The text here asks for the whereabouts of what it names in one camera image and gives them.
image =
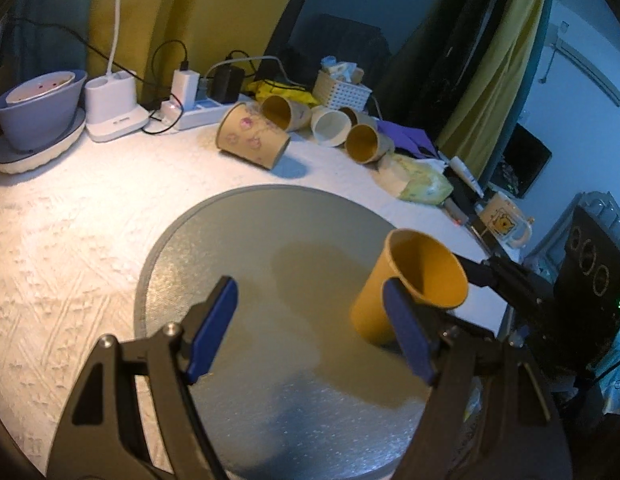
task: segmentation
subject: cup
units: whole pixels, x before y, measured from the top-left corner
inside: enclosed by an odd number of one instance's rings
[[[325,106],[312,109],[312,135],[323,146],[340,146],[352,128],[349,117],[343,112]]]
[[[216,131],[216,147],[267,170],[276,166],[290,136],[246,103],[232,107]]]
[[[494,236],[513,249],[520,249],[532,237],[533,219],[526,220],[523,212],[502,191],[497,191],[478,215]]]
[[[372,126],[375,130],[377,129],[376,121],[368,114],[359,112],[359,110],[354,110],[354,108],[349,106],[341,107],[339,108],[339,111],[343,112],[349,117],[350,121],[352,122],[352,126],[357,126],[357,124],[367,124],[368,126]]]
[[[353,161],[368,164],[394,151],[392,139],[368,124],[357,124],[347,134],[346,152]]]
[[[312,112],[308,105],[280,95],[270,95],[261,105],[261,113],[282,130],[292,132],[308,126]]]
[[[384,345],[394,340],[383,306],[383,285],[398,277],[417,303],[456,308],[469,292],[459,260],[441,242],[410,229],[391,231],[383,252],[350,309],[352,325],[368,342]]]

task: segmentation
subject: table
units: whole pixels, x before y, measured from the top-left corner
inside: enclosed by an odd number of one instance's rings
[[[272,172],[219,153],[215,127],[106,144],[82,138],[33,172],[0,173],[0,417],[26,455],[46,467],[74,380],[103,333],[133,337],[136,282],[163,231],[211,196],[255,184],[322,189],[397,227],[435,236],[480,261],[485,254],[441,210],[401,202],[341,150],[293,134]],[[497,332],[506,303],[471,287],[456,310]],[[155,464],[168,467],[145,382],[144,427]]]

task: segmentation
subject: white woven basket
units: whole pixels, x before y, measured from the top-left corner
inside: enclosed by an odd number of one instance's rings
[[[370,97],[372,90],[365,85],[353,85],[331,78],[323,70],[314,84],[312,95],[324,106],[337,110],[338,108],[349,106],[363,111],[365,103]]]

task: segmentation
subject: paper cup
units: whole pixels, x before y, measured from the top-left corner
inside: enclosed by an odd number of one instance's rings
[[[339,108],[339,111],[349,117],[350,121],[352,121],[352,126],[357,126],[357,124],[367,124],[368,126],[372,126],[375,130],[377,129],[376,121],[368,114],[354,110],[354,108],[350,108],[349,106]]]
[[[340,146],[352,128],[349,117],[343,112],[318,106],[312,110],[312,135],[323,146]]]
[[[353,161],[368,164],[394,151],[392,139],[367,124],[357,124],[347,134],[346,152]]]
[[[216,147],[271,170],[290,136],[245,103],[231,108],[216,131]]]
[[[270,95],[261,105],[261,113],[287,132],[308,126],[312,118],[308,105],[280,95]]]
[[[469,285],[459,260],[441,242],[409,229],[391,231],[383,252],[350,309],[354,328],[375,345],[394,340],[383,307],[383,285],[398,277],[417,303],[456,308],[467,298]]]

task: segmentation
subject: gray mat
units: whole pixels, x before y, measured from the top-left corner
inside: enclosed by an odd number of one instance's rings
[[[427,399],[403,358],[366,344],[348,309],[393,226],[333,194],[231,191],[161,236],[135,301],[135,333],[183,318],[222,274],[239,306],[191,392],[229,471],[249,480],[382,478]]]

